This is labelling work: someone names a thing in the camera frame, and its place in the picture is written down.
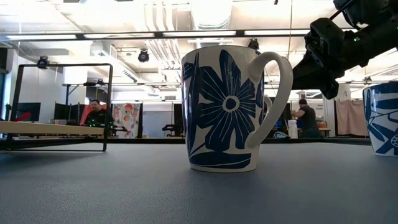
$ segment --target black shirt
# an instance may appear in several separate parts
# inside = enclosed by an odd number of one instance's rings
[[[90,124],[105,124],[105,114],[106,110],[101,109],[99,111],[92,111],[87,115],[85,125]],[[113,122],[113,117],[110,113],[108,113],[108,121]]]
[[[317,121],[315,119],[315,110],[309,106],[302,106],[300,107],[300,110],[305,112],[305,114],[300,118],[303,121],[303,131],[313,128],[318,129]]]

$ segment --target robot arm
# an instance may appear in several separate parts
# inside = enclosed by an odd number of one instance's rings
[[[336,78],[357,65],[394,47],[398,48],[398,0],[334,0],[338,10],[331,18],[310,24],[304,37],[307,49],[293,69],[294,90],[319,89],[332,99],[337,95]],[[339,13],[358,31],[343,32],[332,22]],[[367,24],[359,29],[357,24]]]

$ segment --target poster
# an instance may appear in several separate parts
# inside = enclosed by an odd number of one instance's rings
[[[121,139],[137,138],[140,103],[121,103],[113,105],[113,119],[116,126],[123,126],[127,131],[118,131]]]

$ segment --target man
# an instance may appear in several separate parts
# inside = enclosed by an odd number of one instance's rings
[[[91,101],[90,106],[93,111],[87,115],[85,125],[100,126],[100,124],[105,124],[106,115],[108,116],[108,122],[113,123],[111,113],[106,114],[106,110],[102,109],[99,100]]]
[[[307,101],[305,99],[301,99],[298,101],[300,105],[300,109],[296,111],[292,111],[292,115],[298,117],[303,122],[303,138],[319,138],[319,129],[317,125],[317,121],[315,120],[315,110],[309,105],[307,105]]]

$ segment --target floral mug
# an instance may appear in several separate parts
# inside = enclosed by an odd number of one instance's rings
[[[263,120],[264,67],[275,60],[280,84]],[[206,172],[254,170],[259,145],[289,99],[292,66],[274,52],[247,47],[196,49],[182,59],[182,111],[192,169]]]
[[[398,156],[398,82],[365,88],[363,100],[374,153]]]

